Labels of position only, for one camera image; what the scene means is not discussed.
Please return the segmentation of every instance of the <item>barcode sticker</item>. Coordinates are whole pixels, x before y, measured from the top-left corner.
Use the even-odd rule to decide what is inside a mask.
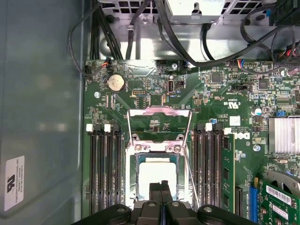
[[[292,200],[289,196],[282,194],[281,192],[266,186],[266,191],[267,193],[269,193],[270,195],[273,195],[274,197],[278,198],[279,200],[283,201],[286,204],[292,205]]]
[[[276,205],[273,205],[273,211],[281,215],[286,220],[289,219],[289,214],[287,214],[286,211],[283,211],[282,209],[278,208]]]

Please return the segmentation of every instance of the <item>blue connector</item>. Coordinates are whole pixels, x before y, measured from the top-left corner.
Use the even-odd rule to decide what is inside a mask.
[[[250,220],[252,222],[258,223],[258,206],[257,206],[257,193],[258,190],[250,186],[249,188],[249,202],[250,202]]]

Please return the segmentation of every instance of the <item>heatsink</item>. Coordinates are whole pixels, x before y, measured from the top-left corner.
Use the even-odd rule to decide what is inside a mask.
[[[269,119],[269,152],[300,154],[300,118]]]

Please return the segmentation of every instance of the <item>white sticker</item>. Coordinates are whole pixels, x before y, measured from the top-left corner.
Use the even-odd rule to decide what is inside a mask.
[[[240,116],[230,116],[229,117],[230,126],[240,126]]]
[[[283,201],[286,204],[292,205],[292,200],[289,196],[282,194],[281,192],[266,186],[266,191],[267,193],[269,193],[270,195],[273,195],[274,197],[278,198],[279,200]]]
[[[287,214],[286,211],[283,211],[282,209],[278,208],[276,205],[273,205],[273,211],[281,215],[286,220],[289,219],[289,214]]]
[[[6,161],[4,211],[24,199],[24,161],[25,156]]]

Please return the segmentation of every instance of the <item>motherboard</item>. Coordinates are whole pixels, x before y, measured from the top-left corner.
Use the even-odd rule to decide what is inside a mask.
[[[259,224],[300,224],[300,73],[234,61],[90,60],[82,217],[149,199],[211,204]],[[255,72],[272,62],[246,60]]]

